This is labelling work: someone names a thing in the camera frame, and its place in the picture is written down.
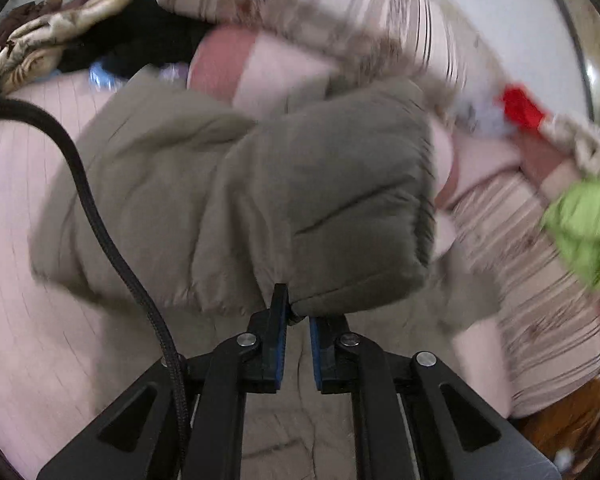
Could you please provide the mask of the cream crumpled cloth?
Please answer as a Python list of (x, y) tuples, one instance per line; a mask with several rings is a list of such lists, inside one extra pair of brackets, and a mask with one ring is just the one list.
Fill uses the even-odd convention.
[(584, 174), (600, 177), (600, 129), (596, 125), (558, 114), (545, 118), (540, 131), (556, 148), (572, 155)]

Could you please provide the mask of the olive green puffer jacket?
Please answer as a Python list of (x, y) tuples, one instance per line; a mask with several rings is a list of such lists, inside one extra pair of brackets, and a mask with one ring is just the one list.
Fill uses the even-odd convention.
[[(243, 330), (284, 283), (294, 312), (358, 311), (354, 330), (404, 356), (434, 352), (506, 417), (508, 394), (452, 342), (500, 302), (460, 246), (431, 247), (442, 133), (406, 79), (345, 92), (252, 119), (143, 70), (79, 134), (106, 228), (186, 356)], [(157, 341), (64, 162), (50, 182), (32, 274), (102, 315), (97, 415), (158, 359)], [(350, 401), (317, 393), (309, 344), (306, 324), (292, 328), (282, 391), (248, 401), (243, 479), (355, 479)]]

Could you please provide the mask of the pink bolster cushion centre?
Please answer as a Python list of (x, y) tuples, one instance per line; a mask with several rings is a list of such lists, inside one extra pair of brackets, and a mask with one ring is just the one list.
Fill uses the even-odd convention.
[(331, 58), (242, 26), (208, 32), (189, 64), (186, 86), (257, 120), (361, 87)]

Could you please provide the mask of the pink quilted round bed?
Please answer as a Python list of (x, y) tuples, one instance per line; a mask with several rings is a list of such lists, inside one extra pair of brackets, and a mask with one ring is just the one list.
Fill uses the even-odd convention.
[[(22, 478), (43, 466), (158, 358), (143, 311), (104, 307), (38, 280), (29, 244), (55, 177), (57, 148), (35, 128), (0, 122), (0, 451)], [(512, 410), (500, 337), (472, 287), (494, 297), (490, 275), (470, 274), (458, 252), (436, 284), (408, 304), (358, 313), (354, 328), (408, 356), (430, 350), (500, 414)], [(290, 332), (283, 388), (247, 402), (242, 478), (350, 479), (349, 401), (315, 389), (305, 327)]]

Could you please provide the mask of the beige brown patterned blanket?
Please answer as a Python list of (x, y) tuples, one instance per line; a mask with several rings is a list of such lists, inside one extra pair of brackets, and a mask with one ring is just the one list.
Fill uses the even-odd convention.
[(76, 9), (45, 14), (17, 28), (0, 49), (0, 96), (53, 73), (72, 40), (132, 1), (88, 0)]

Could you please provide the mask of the blue plastic bag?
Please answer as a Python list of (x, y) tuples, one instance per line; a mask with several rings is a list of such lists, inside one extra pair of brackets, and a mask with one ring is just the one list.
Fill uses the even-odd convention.
[[(157, 72), (160, 79), (170, 82), (170, 84), (175, 84), (180, 88), (186, 87), (189, 70), (188, 64), (166, 64), (160, 68), (155, 68), (155, 66), (151, 65), (150, 68)], [(129, 81), (129, 78), (123, 78), (108, 72), (102, 66), (102, 61), (97, 61), (88, 70), (88, 81), (96, 90), (117, 91)]]

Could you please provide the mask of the striped floral pillow left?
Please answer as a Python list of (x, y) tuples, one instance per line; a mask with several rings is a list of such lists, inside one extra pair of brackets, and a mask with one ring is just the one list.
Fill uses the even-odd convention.
[(435, 94), (466, 82), (456, 28), (438, 0), (160, 0), (209, 22), (261, 27), (338, 58), (359, 80), (392, 73)]

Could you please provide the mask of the pink bolster cushion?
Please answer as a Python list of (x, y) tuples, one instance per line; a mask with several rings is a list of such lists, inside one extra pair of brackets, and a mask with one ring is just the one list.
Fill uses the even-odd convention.
[(331, 58), (242, 26), (208, 32), (189, 64), (186, 86), (257, 120), (361, 87)]
[(473, 188), (504, 172), (521, 172), (544, 200), (554, 200), (582, 178), (572, 157), (527, 133), (487, 139), (457, 131), (453, 148), (450, 176), (436, 198), (441, 208), (451, 208)]

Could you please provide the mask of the black clothes pile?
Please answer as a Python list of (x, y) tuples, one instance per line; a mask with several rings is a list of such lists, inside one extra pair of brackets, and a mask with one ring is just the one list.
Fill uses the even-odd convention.
[(212, 23), (169, 12), (156, 0), (132, 0), (70, 40), (58, 70), (72, 73), (99, 62), (106, 72), (130, 79), (147, 65), (190, 62), (212, 29)]

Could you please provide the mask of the striped floral pillow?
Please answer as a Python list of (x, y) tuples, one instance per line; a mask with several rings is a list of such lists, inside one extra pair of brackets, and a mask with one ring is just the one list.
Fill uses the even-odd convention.
[(392, 73), (435, 94), (466, 82), (456, 28), (438, 0), (160, 0), (209, 22), (261, 27), (338, 58), (359, 80)]
[(541, 411), (600, 370), (597, 298), (541, 230), (543, 211), (518, 172), (474, 188), (452, 211), (469, 269), (496, 284), (494, 312), (453, 346), (468, 385), (505, 417)]

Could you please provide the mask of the pink bolster cushion right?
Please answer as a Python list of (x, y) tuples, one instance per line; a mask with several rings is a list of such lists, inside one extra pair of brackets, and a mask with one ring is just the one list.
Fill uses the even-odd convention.
[(582, 178), (572, 157), (527, 133), (487, 139), (457, 131), (453, 148), (450, 176), (436, 198), (441, 208), (451, 208), (473, 188), (504, 172), (521, 172), (544, 200), (554, 200)]

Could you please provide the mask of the red cloth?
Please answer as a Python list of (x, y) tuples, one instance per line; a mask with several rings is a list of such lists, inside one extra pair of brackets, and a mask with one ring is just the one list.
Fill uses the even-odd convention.
[(530, 98), (524, 87), (508, 84), (501, 94), (500, 102), (509, 122), (524, 130), (540, 131), (546, 113)]

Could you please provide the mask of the grey blue cloth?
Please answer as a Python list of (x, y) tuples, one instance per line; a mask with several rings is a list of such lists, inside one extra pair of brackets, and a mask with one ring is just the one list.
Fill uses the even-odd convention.
[(458, 99), (453, 105), (456, 124), (480, 138), (504, 138), (514, 127), (507, 121), (504, 108), (492, 99)]

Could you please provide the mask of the lime green garment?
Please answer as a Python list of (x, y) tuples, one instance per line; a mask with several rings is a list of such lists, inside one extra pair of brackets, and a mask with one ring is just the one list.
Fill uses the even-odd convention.
[(600, 292), (600, 178), (570, 186), (541, 220), (567, 268)]

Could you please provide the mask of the striped floral pillow right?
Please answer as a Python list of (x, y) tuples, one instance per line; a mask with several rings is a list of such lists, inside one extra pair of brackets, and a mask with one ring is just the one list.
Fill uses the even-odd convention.
[(474, 188), (452, 211), (469, 269), (496, 284), (494, 312), (453, 346), (468, 385), (505, 417), (541, 411), (600, 370), (597, 298), (541, 230), (543, 211), (518, 172)]

